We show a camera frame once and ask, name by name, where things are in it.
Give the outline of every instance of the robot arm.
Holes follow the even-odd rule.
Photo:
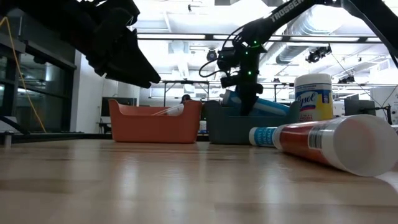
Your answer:
[[[98,75],[143,88],[160,82],[138,47],[137,31],[127,28],[140,14],[132,0],[0,0],[2,15],[15,7],[86,55]]]
[[[398,55],[398,17],[382,0],[290,0],[265,18],[243,25],[242,31],[233,39],[233,47],[221,49],[217,64],[220,70],[229,74],[232,67],[240,67],[238,75],[227,75],[221,79],[223,88],[236,85],[242,101],[241,115],[246,116],[262,93],[257,83],[259,57],[266,53],[262,45],[284,24],[316,4],[342,7],[351,15],[362,19],[382,40],[392,55]]]

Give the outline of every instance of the ductwork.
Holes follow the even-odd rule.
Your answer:
[[[189,68],[187,63],[188,43],[181,40],[175,40],[171,44],[172,53],[177,56],[177,67],[182,79],[189,77]]]
[[[345,11],[328,6],[313,6],[307,12],[291,22],[284,35],[330,35],[341,27],[346,17]],[[279,64],[288,64],[296,56],[307,50],[308,46],[288,46],[286,43],[276,42],[260,61],[260,66],[270,60]]]

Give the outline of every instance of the yellow cable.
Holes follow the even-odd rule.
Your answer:
[[[24,80],[24,77],[22,76],[21,68],[20,68],[20,66],[19,66],[17,53],[16,53],[15,47],[14,47],[14,41],[12,41],[10,23],[9,23],[7,17],[4,17],[4,18],[1,20],[1,22],[0,22],[0,27],[2,26],[2,24],[3,24],[4,21],[6,21],[6,24],[7,24],[8,35],[10,36],[10,41],[11,41],[12,53],[14,54],[14,59],[15,59],[15,63],[17,64],[18,73],[19,73],[19,76],[21,77],[22,85],[24,86],[24,89],[25,89],[25,92],[26,92],[26,95],[27,95],[27,99],[29,100],[29,103],[30,103],[30,107],[32,107],[33,112],[35,113],[35,116],[36,116],[37,120],[39,120],[40,126],[42,127],[44,133],[47,133],[47,132],[45,131],[45,128],[44,128],[44,125],[43,125],[42,120],[40,119],[39,115],[38,115],[37,112],[36,112],[36,109],[35,109],[35,106],[34,106],[33,103],[32,103],[32,100],[30,100],[30,95],[29,95],[29,93],[28,93],[28,91],[27,91],[27,88],[26,88],[26,85],[25,85],[25,80]]]

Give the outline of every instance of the white container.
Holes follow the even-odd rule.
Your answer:
[[[177,106],[173,106],[172,108],[169,108],[166,111],[166,114],[169,116],[178,116],[178,115],[182,114],[183,111],[184,111],[184,105],[179,104]]]
[[[296,101],[301,102],[300,122],[333,118],[331,77],[328,74],[308,74],[294,82]]]
[[[199,133],[202,133],[202,134],[207,133],[207,122],[206,121],[199,122]]]
[[[368,114],[283,125],[273,143],[283,152],[364,177],[381,175],[398,160],[396,132]]]

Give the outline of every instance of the wooden table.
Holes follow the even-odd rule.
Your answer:
[[[276,149],[78,140],[0,150],[0,223],[398,223],[398,173]]]

